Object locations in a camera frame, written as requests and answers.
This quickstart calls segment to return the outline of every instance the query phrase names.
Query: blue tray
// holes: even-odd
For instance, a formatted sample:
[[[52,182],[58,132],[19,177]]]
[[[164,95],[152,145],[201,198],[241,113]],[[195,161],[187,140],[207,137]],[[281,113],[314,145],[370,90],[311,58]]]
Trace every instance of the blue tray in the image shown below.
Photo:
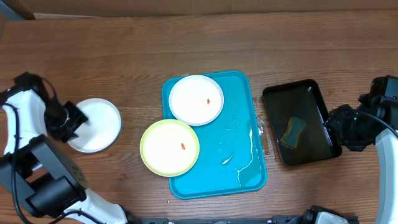
[[[199,158],[188,172],[170,178],[170,189],[181,199],[258,190],[267,182],[267,171],[249,80],[239,71],[204,75],[220,85],[224,107],[210,124],[192,126]],[[169,95],[182,78],[171,78],[162,87],[164,119],[175,119]]]

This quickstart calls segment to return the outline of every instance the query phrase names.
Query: wood grain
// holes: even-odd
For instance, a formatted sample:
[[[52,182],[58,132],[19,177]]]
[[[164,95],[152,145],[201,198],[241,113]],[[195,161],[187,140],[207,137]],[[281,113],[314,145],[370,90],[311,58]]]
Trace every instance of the wood grain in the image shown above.
[[[7,4],[19,2],[3,0]],[[398,9],[396,0],[20,0],[33,13],[82,16],[182,16]]]
[[[58,144],[90,187],[138,217],[257,218],[301,214],[313,204],[374,223],[379,162],[374,146],[336,159],[282,165],[261,99],[269,85],[312,78],[329,110],[358,106],[371,80],[398,74],[398,11],[346,11],[220,16],[127,17],[8,22],[0,43],[0,90],[24,71],[48,78],[62,101],[112,101],[123,117],[118,140],[97,154]],[[257,192],[180,200],[167,178],[146,169],[139,141],[162,119],[160,89],[186,73],[240,70],[250,80],[264,128],[268,171]],[[0,114],[0,143],[7,139]],[[0,189],[0,220],[20,223]],[[47,223],[49,219],[34,220]]]

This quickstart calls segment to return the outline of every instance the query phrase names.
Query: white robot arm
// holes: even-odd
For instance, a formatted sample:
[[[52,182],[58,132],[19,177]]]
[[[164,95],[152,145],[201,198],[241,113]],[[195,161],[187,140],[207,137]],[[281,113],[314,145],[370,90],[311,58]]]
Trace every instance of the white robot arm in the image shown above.
[[[78,166],[47,139],[47,133],[63,142],[75,138],[74,131],[87,121],[85,115],[71,102],[62,106],[56,95],[50,99],[37,75],[24,73],[14,81],[16,85],[0,96],[9,133],[5,156],[0,158],[0,184],[13,192],[13,197],[18,197],[19,203],[35,217],[61,215],[87,224],[140,224],[129,211],[90,190]],[[17,169],[14,168],[18,170],[15,189],[10,172],[12,160],[19,161],[15,164]],[[41,166],[48,173],[28,183],[26,178],[32,170]],[[26,217],[21,219],[29,223]]]
[[[376,137],[380,160],[379,211],[377,224],[398,223],[398,139],[390,130]]]
[[[378,77],[361,105],[343,105],[329,112],[325,123],[338,143],[351,151],[375,144],[380,161],[377,224],[398,223],[398,78]]]

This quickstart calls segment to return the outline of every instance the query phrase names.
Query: green sponge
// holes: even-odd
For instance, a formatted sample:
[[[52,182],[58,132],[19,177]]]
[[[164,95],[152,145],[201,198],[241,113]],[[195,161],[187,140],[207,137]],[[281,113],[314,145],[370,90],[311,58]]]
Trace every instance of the green sponge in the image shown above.
[[[296,149],[297,145],[299,144],[300,136],[306,126],[307,122],[303,121],[302,119],[290,117],[285,133],[282,135],[279,141],[287,147]]]

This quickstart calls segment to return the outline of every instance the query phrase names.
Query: white plate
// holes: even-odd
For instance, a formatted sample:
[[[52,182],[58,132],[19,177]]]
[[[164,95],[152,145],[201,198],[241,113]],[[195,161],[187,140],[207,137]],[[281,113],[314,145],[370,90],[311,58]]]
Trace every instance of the white plate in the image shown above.
[[[212,122],[221,113],[223,105],[221,87],[204,75],[190,75],[179,80],[169,95],[173,115],[191,126]]]
[[[87,117],[75,133],[78,138],[68,141],[80,152],[98,152],[108,147],[119,135],[122,119],[118,109],[108,100],[92,98],[76,105]]]
[[[190,170],[200,150],[193,129],[176,119],[164,119],[149,126],[139,148],[148,169],[164,177],[175,177]]]

